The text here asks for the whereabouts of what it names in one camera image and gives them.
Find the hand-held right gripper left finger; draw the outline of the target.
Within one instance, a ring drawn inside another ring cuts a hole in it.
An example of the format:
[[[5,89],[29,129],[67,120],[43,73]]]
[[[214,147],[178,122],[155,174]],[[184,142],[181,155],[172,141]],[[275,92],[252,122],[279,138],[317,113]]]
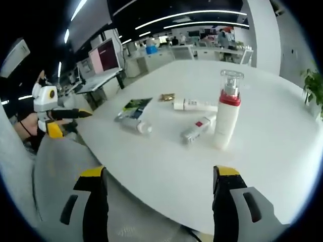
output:
[[[67,241],[108,241],[107,170],[104,166],[83,171],[60,216]]]

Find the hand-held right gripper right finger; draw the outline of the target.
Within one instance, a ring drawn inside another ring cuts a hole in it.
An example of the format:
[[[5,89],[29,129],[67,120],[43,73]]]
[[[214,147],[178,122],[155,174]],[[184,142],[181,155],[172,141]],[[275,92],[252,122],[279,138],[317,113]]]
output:
[[[213,168],[214,241],[274,241],[273,204],[230,167]]]

